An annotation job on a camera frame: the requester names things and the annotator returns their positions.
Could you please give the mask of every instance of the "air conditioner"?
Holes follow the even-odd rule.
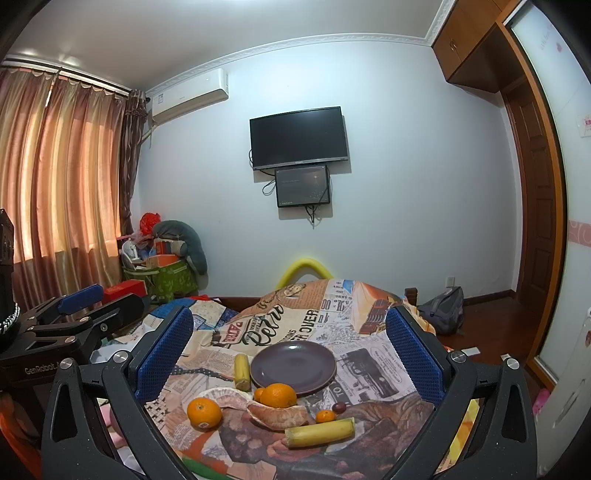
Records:
[[[227,98],[228,73],[224,69],[212,70],[158,93],[152,100],[152,117],[154,122],[162,124]]]

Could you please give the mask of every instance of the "purple plate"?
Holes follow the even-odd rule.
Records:
[[[258,386],[285,383],[297,395],[324,388],[335,374],[336,361],[331,351],[305,340],[268,346],[251,362],[251,377]]]

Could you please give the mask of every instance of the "wall-mounted tv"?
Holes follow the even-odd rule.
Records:
[[[348,160],[339,106],[251,119],[252,168]]]

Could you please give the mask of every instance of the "banana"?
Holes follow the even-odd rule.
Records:
[[[234,357],[234,384],[238,390],[248,392],[251,389],[251,367],[245,353]]]
[[[343,419],[285,429],[282,443],[288,448],[313,447],[355,434],[355,419]]]

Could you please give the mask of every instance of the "green bag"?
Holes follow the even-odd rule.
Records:
[[[186,260],[166,265],[165,267],[149,270],[123,269],[126,280],[143,280],[149,296],[156,296],[156,300],[171,301],[175,293],[197,294],[197,283],[187,265]]]

